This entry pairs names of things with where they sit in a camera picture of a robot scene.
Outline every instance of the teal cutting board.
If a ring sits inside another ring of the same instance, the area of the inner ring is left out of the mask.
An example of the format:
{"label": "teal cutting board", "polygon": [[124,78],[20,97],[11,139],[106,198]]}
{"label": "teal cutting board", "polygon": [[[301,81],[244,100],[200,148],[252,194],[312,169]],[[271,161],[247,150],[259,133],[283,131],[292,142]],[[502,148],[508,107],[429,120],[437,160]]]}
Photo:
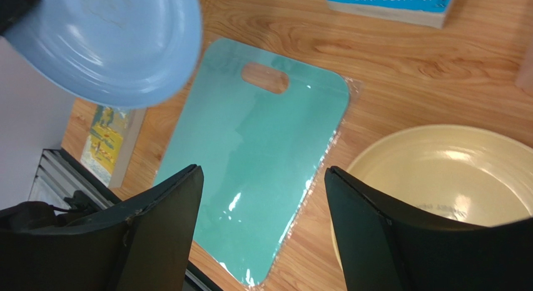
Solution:
{"label": "teal cutting board", "polygon": [[[244,81],[250,62],[285,72],[287,90]],[[202,166],[194,239],[241,283],[267,277],[349,99],[331,71],[230,39],[207,49],[155,184]]]}

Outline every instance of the wooden surface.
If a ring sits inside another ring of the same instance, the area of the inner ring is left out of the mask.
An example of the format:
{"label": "wooden surface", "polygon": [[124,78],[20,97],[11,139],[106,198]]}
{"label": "wooden surface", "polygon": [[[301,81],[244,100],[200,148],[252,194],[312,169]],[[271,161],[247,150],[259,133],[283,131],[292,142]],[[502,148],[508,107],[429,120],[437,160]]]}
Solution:
{"label": "wooden surface", "polygon": [[[365,83],[325,166],[346,167],[404,128],[487,128],[533,146],[533,97],[514,86],[533,38],[533,0],[457,0],[443,30],[330,11],[325,0],[201,0],[205,30]],[[150,108],[122,198],[149,188],[188,88]],[[63,146],[79,158],[94,106],[78,100]],[[270,276],[257,290],[345,290],[330,238],[324,167]],[[242,287],[199,246],[190,259],[225,290]]]}

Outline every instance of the plate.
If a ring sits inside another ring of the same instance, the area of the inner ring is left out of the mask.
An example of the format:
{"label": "plate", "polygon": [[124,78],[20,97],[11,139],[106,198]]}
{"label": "plate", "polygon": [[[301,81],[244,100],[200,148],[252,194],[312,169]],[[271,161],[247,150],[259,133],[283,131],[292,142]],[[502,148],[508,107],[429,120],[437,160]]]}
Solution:
{"label": "plate", "polygon": [[368,147],[347,171],[405,203],[461,222],[492,227],[533,212],[533,150],[479,128],[399,131]]}
{"label": "plate", "polygon": [[43,0],[5,37],[72,94],[144,108],[171,97],[192,74],[200,7],[198,0]]}

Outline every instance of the yellow plate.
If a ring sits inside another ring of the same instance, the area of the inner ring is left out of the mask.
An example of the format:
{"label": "yellow plate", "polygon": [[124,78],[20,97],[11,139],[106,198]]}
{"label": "yellow plate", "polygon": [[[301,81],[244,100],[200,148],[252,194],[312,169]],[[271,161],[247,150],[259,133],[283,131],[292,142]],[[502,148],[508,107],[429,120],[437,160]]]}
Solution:
{"label": "yellow plate", "polygon": [[[489,227],[533,212],[533,150],[478,128],[402,130],[368,147],[347,171],[403,202],[461,222]],[[335,239],[333,244],[338,258]]]}

